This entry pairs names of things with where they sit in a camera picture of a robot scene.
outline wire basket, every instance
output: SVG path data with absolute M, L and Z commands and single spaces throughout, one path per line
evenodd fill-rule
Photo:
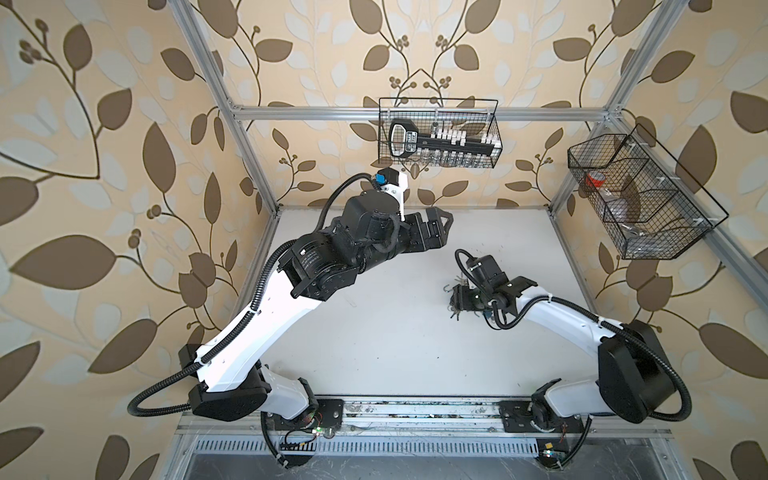
M 379 99 L 379 158 L 423 167 L 495 167 L 503 149 L 498 101 L 435 100 Z
M 646 148 L 659 147 L 674 174 Z M 723 206 L 672 153 L 638 125 L 568 149 L 568 168 L 625 260 L 672 260 L 728 218 Z M 705 213 L 702 203 L 712 206 Z

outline wallpaper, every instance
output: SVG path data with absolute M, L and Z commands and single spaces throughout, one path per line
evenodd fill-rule
M 246 122 L 251 143 L 278 203 L 322 206 L 347 177 L 393 167 L 409 175 L 406 206 L 541 207 L 566 175 L 566 151 L 587 136 L 584 122 L 501 122 L 503 151 L 496 167 L 423 167 L 378 158 L 377 127 L 370 123 Z M 336 204 L 368 187 L 347 188 Z
M 653 0 L 191 0 L 236 103 L 605 104 Z
M 266 225 L 162 6 L 0 0 L 0 478 L 156 473 Z
M 730 212 L 721 228 L 768 268 L 766 26 L 765 2 L 690 2 L 625 114 L 679 155 Z M 693 414 L 672 426 L 690 470 L 768 477 L 768 314 L 704 242 L 672 261 L 619 260 L 578 192 L 558 221 L 599 313 L 651 324 L 692 392 Z

